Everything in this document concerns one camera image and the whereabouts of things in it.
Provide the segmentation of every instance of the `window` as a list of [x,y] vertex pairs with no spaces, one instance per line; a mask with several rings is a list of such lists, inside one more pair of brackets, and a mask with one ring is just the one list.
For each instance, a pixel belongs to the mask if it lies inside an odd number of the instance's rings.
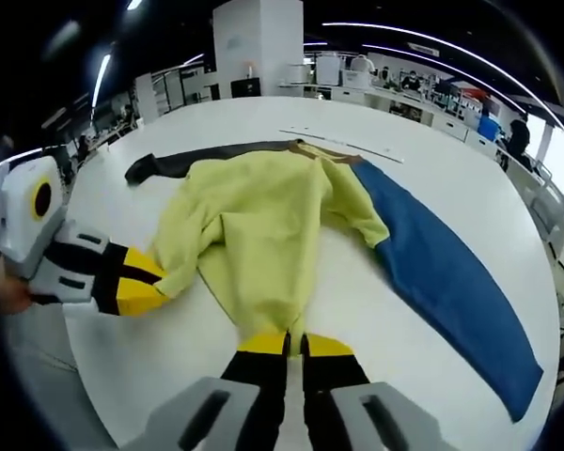
[[543,130],[545,130],[545,121],[540,117],[528,115],[526,127],[530,132],[530,143],[526,147],[525,152],[529,157],[536,159],[539,154],[539,146],[541,145]]
[[552,182],[564,193],[564,131],[559,128],[552,130],[552,138],[543,164],[552,173]]

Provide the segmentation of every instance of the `round table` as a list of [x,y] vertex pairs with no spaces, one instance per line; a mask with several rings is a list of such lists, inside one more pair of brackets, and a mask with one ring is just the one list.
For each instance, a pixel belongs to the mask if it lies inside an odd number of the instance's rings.
[[[525,417],[512,424],[492,389],[388,286],[366,246],[327,228],[321,233],[316,289],[305,311],[307,329],[351,346],[370,381],[387,382],[431,414],[454,447],[530,448],[556,384],[554,282],[516,190],[496,163],[464,143],[401,117],[340,102],[264,97],[203,103],[160,117],[99,152],[78,175],[68,215],[115,242],[146,249],[182,181],[153,177],[128,187],[123,176],[136,159],[151,152],[162,157],[294,139],[281,132],[289,129],[337,141],[306,138],[312,144],[361,154],[443,220],[509,299],[544,373]],[[404,163],[338,142],[388,149]],[[141,318],[68,312],[67,325],[84,386],[118,445],[140,434],[150,413],[180,390],[200,377],[220,376],[238,344],[233,324],[199,275],[179,299]],[[290,420],[301,414],[300,380],[289,375]],[[301,423],[281,428],[276,449],[310,449]]]

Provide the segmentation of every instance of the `blue fabric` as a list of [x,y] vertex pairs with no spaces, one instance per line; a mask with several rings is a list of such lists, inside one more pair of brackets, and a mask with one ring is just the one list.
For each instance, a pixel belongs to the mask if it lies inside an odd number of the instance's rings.
[[[383,171],[366,161],[352,164],[352,171],[390,230],[390,238],[374,250],[394,290],[491,386],[512,421],[519,421],[543,370],[501,289],[449,227]],[[468,400],[463,402],[467,407]]]

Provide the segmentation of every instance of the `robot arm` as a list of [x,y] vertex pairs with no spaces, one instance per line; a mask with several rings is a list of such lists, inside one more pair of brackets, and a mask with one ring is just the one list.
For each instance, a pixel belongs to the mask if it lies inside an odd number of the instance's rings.
[[149,257],[67,220],[66,211],[52,157],[23,163],[4,177],[0,251],[8,272],[28,282],[32,300],[113,315],[139,315],[167,301],[153,286],[165,273]]

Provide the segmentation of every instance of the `white column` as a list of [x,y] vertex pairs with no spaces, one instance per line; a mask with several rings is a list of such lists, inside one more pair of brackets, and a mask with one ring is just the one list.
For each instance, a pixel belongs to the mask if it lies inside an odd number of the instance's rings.
[[261,0],[261,93],[264,96],[301,96],[280,88],[288,64],[303,64],[303,2]]
[[138,112],[144,120],[144,124],[149,125],[157,120],[159,108],[152,88],[151,74],[147,73],[135,79],[135,96],[138,99]]
[[184,105],[184,95],[181,91],[180,73],[177,70],[169,72],[164,79],[167,86],[167,95],[169,96],[169,105],[175,110]]
[[303,2],[227,2],[213,11],[213,41],[222,99],[231,97],[231,82],[248,78],[249,65],[263,95],[288,95],[278,85],[288,64],[303,64]]
[[542,162],[545,160],[545,155],[547,155],[547,148],[549,148],[549,143],[552,140],[552,132],[554,127],[545,122],[545,129],[543,129],[543,135],[541,136],[541,142],[539,144],[539,152],[537,152],[537,160]]

